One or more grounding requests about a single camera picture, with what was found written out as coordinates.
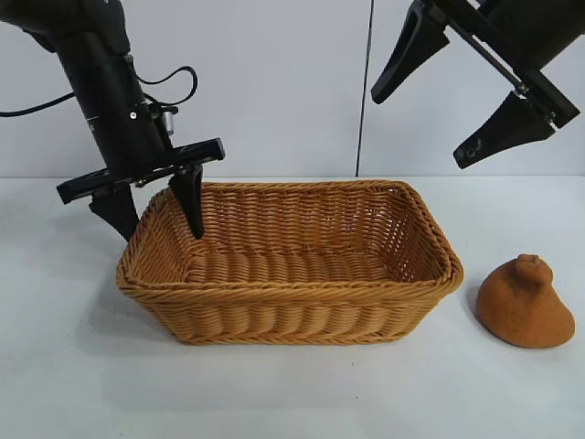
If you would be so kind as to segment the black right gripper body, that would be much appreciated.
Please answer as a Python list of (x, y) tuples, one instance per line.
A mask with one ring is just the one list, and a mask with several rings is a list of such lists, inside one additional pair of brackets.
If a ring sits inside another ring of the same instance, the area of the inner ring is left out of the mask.
[(415, 1), (413, 9), (441, 32), (451, 27), (547, 123), (562, 128), (580, 114), (542, 69), (584, 34), (583, 1)]

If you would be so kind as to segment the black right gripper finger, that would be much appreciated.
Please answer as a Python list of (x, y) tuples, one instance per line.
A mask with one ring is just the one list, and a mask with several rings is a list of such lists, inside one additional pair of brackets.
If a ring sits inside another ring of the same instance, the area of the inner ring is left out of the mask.
[(447, 15), (437, 5), (411, 5), (388, 63), (371, 88), (374, 103), (383, 103), (416, 69), (450, 44)]
[(510, 92), (490, 118), (453, 152), (460, 169), (516, 146), (547, 140), (554, 128), (531, 102)]

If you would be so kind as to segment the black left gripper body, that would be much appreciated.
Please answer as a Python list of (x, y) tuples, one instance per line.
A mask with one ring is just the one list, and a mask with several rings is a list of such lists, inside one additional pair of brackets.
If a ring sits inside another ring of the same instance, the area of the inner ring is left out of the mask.
[(214, 138), (174, 147), (163, 123), (161, 108), (143, 103), (91, 102), (78, 104), (105, 163), (102, 170), (60, 184), (63, 203), (90, 197), (94, 204), (132, 202), (130, 185), (170, 174), (180, 166), (198, 166), (225, 158), (221, 140)]

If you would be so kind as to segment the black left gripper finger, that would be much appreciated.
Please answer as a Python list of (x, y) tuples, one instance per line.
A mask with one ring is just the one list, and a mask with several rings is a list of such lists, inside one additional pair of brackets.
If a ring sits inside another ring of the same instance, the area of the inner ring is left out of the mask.
[(139, 221), (129, 186), (104, 187), (94, 191), (90, 211), (112, 226), (126, 241), (133, 236)]
[(193, 236), (200, 240), (205, 234), (201, 210), (203, 167), (195, 165), (182, 168), (169, 180), (176, 200), (179, 202)]

